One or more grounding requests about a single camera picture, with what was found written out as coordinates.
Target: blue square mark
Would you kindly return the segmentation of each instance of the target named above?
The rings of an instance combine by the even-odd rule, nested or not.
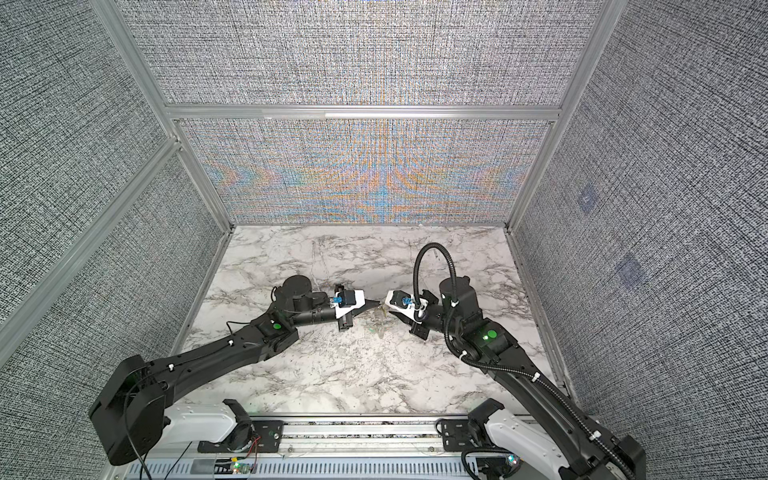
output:
[[[640,265],[640,262],[637,261],[637,258],[635,258],[632,252],[624,255],[624,258],[621,259],[621,262],[616,265],[615,270],[621,279],[621,282],[624,284],[624,287],[626,287],[628,290],[635,288],[639,283],[643,283],[643,281],[645,281],[645,272],[643,271],[643,267]]]
[[[594,189],[593,184],[587,184],[581,189],[576,203],[585,214],[590,213],[598,205],[598,191]]]

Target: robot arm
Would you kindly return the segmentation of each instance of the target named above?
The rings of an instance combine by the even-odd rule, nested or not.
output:
[[[454,355],[480,368],[514,395],[549,434],[549,442],[554,442],[532,442],[530,439],[541,435],[530,437],[530,432],[520,435],[525,427],[515,422],[503,405],[488,400],[469,414],[476,446],[497,446],[514,452],[552,480],[616,478],[614,472],[628,480],[644,480],[645,452],[641,446],[629,435],[618,439],[585,415],[538,371],[513,335],[483,317],[469,277],[455,276],[450,254],[442,245],[430,243],[419,252],[414,289],[418,288],[419,263],[430,248],[440,250],[449,263],[451,278],[443,280],[439,287],[442,301],[428,290],[413,297],[392,291],[385,307],[421,339],[426,340],[430,330],[442,333]]]
[[[178,355],[150,362],[136,355],[118,365],[89,411],[112,465],[124,465],[148,452],[168,426],[168,431],[175,430],[174,436],[189,435],[184,429],[194,429],[190,419],[199,420],[206,431],[207,437],[196,440],[226,439],[233,449],[245,445],[252,427],[237,402],[225,400],[225,406],[194,415],[182,407],[170,407],[225,373],[278,355],[299,339],[298,326],[336,322],[339,331],[345,330],[355,316],[379,305],[366,300],[362,290],[345,290],[340,285],[333,297],[313,292],[309,279],[300,275],[290,277],[273,293],[274,301],[265,313],[229,336]],[[174,424],[181,416],[184,427]],[[211,419],[220,419],[220,428],[211,429]]]

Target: aluminum frame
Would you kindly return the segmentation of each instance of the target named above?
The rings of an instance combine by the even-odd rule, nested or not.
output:
[[[147,103],[150,105],[155,117],[157,117],[157,121],[162,126],[165,134],[169,138],[175,138],[181,142],[183,148],[181,160],[184,169],[187,170],[192,183],[203,198],[203,202],[208,207],[210,215],[215,219],[222,232],[228,232],[232,227],[232,220],[227,213],[227,209],[219,198],[219,194],[216,192],[210,178],[205,174],[202,165],[192,153],[192,147],[185,138],[183,131],[168,116],[165,109],[165,95],[157,80],[155,80],[147,61],[141,54],[141,50],[136,45],[134,36],[128,28],[120,8],[114,0],[90,0],[90,3],[115,47],[120,52],[120,56],[144,94]]]
[[[141,166],[123,188],[61,256],[22,303],[0,325],[0,367],[14,354],[18,346],[37,326],[56,299],[69,286],[99,246],[106,240],[123,215],[133,207],[157,172],[179,149],[175,139],[167,139],[152,157]]]
[[[530,415],[516,415],[516,419],[546,433]],[[282,420],[283,440],[278,453],[260,453],[260,458],[419,458],[456,457],[457,452],[445,452],[442,439],[435,430],[440,419],[466,420],[467,415],[432,415],[419,413],[278,413],[252,415],[252,420]],[[360,425],[360,423],[387,422],[388,425]],[[379,427],[386,432],[376,430]],[[397,435],[387,438],[368,438],[368,435]],[[149,459],[178,458],[186,444],[161,445],[149,452]],[[211,458],[221,454],[198,453],[190,449],[185,458]],[[115,467],[106,464],[100,480],[126,478],[131,464]]]
[[[501,454],[477,454],[466,459],[469,468],[477,475],[478,467],[476,457],[479,456],[500,456]],[[147,460],[147,467],[155,475],[155,478],[160,478],[165,472],[170,471],[170,467],[175,465],[176,458],[178,458],[179,452],[175,452],[175,455],[169,455],[165,458],[149,458]],[[269,478],[270,480],[277,480],[278,478],[291,478],[299,480],[301,478],[328,478],[333,480],[341,480],[342,478],[350,478],[355,480],[362,480],[364,478],[399,478],[402,480],[452,480],[457,478],[469,478],[464,473],[460,455],[387,455],[385,458],[361,458],[356,456],[342,456],[337,455],[328,456],[307,456],[306,458],[300,458],[304,455],[286,455],[285,458],[274,456],[271,454],[259,454],[259,459],[256,462],[256,468],[253,470],[253,476],[249,474],[242,475],[229,475],[229,474],[214,474],[213,472],[196,473],[191,474],[190,471],[194,462],[208,461],[210,463],[211,470],[213,470],[214,457],[205,457],[200,454],[192,456],[187,454],[186,458],[181,459],[178,462],[178,466],[173,473],[167,475],[170,480],[192,480],[198,478],[200,480],[214,480],[219,478]],[[243,460],[244,464],[253,464],[252,459]],[[523,468],[531,470],[532,467],[528,465]],[[140,465],[137,463],[131,464],[131,469],[126,474],[126,480],[138,480],[142,478],[140,472]]]
[[[173,119],[266,118],[275,120],[325,120],[331,118],[458,118],[477,120],[559,119],[562,109],[552,105],[441,106],[441,105],[247,105],[166,104]]]
[[[197,295],[195,295],[192,306],[190,307],[189,312],[187,312],[187,316],[184,319],[184,324],[182,324],[178,335],[176,335],[174,345],[171,347],[169,355],[176,355],[181,351],[182,347],[184,347],[184,341],[187,339],[187,334],[189,334],[190,328],[192,327],[192,322],[194,322],[195,317],[197,317],[197,314],[200,312],[203,301],[208,294],[208,289],[210,288],[211,283],[214,281],[216,272],[219,270],[219,265],[221,265],[221,260],[224,259],[224,254],[227,252],[227,248],[230,245],[230,241],[232,240],[233,235],[234,227],[219,239],[219,245],[216,248],[216,254],[210,262],[208,271],[205,273],[203,282],[200,284],[200,288],[197,289]]]
[[[547,318],[547,312],[544,309],[544,305],[541,303],[541,298],[536,290],[536,284],[533,281],[530,270],[525,263],[525,259],[520,254],[520,247],[515,239],[515,235],[509,231],[505,231],[505,237],[507,237],[507,245],[509,245],[509,251],[512,254],[512,259],[515,261],[515,265],[518,269],[518,275],[523,282],[523,288],[525,294],[528,296],[528,305],[531,307],[531,315],[536,323],[539,336],[541,337],[541,343],[544,345],[544,351],[547,355],[549,365],[552,367],[552,373],[556,383],[565,385],[566,393],[576,403],[577,406],[581,406],[576,397],[573,382],[571,376],[568,373],[568,367],[565,365],[563,359],[563,353],[560,350],[558,341],[554,336],[552,325]]]
[[[562,114],[554,125],[550,127],[541,145],[541,150],[539,150],[536,159],[528,169],[525,181],[520,186],[520,191],[507,220],[507,226],[510,231],[517,230],[520,225],[525,215],[525,210],[531,203],[536,193],[536,188],[541,182],[541,178],[544,176],[544,172],[547,170],[547,166],[560,140],[563,138],[563,134],[568,129],[568,122],[571,120],[581,100],[584,89],[587,87],[592,73],[598,65],[600,56],[603,55],[605,45],[608,43],[608,39],[611,37],[619,16],[626,5],[627,0],[606,0],[603,8],[600,10],[598,19],[595,21],[590,32],[589,40],[584,46],[576,69],[574,69],[574,73],[565,90],[561,105]]]
[[[381,223],[238,223],[238,227],[500,227],[504,228],[504,223],[413,223],[413,222],[381,222]]]

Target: textured wall panel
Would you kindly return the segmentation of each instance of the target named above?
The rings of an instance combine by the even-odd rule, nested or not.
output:
[[[88,408],[122,359],[168,353],[220,235],[172,158],[0,370],[0,478],[97,478]]]
[[[165,139],[87,2],[0,4],[0,323]]]
[[[518,231],[577,394],[651,479],[766,477],[758,7],[631,2]]]
[[[542,121],[185,120],[233,221],[502,222]]]
[[[172,102],[559,104],[602,2],[118,4]]]

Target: marble table surface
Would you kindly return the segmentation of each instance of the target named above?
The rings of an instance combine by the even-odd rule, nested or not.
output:
[[[246,322],[270,304],[270,291],[291,275],[314,290],[363,289],[383,300],[388,290],[412,291],[413,261],[430,241],[445,245],[459,276],[470,276],[480,307],[514,335],[541,372],[551,368],[504,232],[500,227],[238,227],[184,344],[193,349],[227,335],[226,320]],[[431,250],[419,288],[437,293],[448,276]],[[340,333],[327,323],[300,328],[286,352],[244,366],[184,397],[184,402],[237,399],[255,414],[464,413],[488,397],[525,410],[498,383],[459,362],[442,336],[425,342],[394,316],[374,309]]]

